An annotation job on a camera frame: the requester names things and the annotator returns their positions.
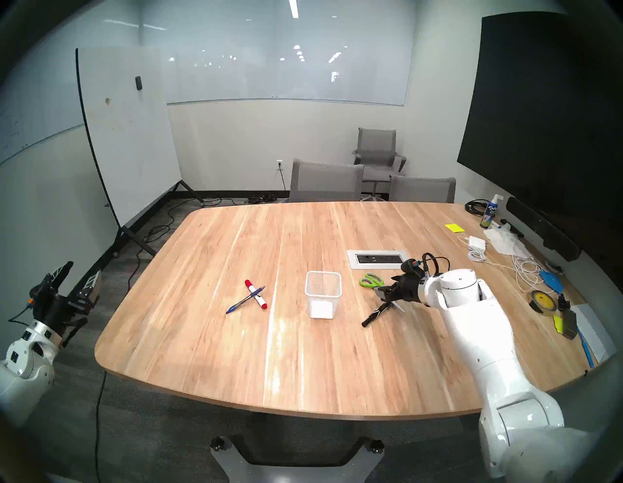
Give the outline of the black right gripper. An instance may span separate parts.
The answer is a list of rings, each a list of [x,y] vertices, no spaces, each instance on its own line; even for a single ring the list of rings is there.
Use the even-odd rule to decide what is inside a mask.
[[[392,285],[375,287],[375,294],[389,303],[404,300],[430,307],[424,294],[425,282],[430,278],[427,263],[422,260],[406,260],[401,264],[400,270],[401,275],[391,277],[394,281]]]

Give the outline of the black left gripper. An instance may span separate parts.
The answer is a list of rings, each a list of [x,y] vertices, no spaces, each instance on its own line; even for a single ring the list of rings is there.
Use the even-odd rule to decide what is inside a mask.
[[[61,338],[60,346],[65,348],[76,333],[87,324],[84,312],[90,312],[100,298],[101,270],[93,273],[79,291],[79,307],[71,304],[71,299],[60,295],[58,289],[73,267],[73,262],[66,262],[52,273],[48,273],[42,282],[29,291],[32,314],[36,321],[49,327]]]

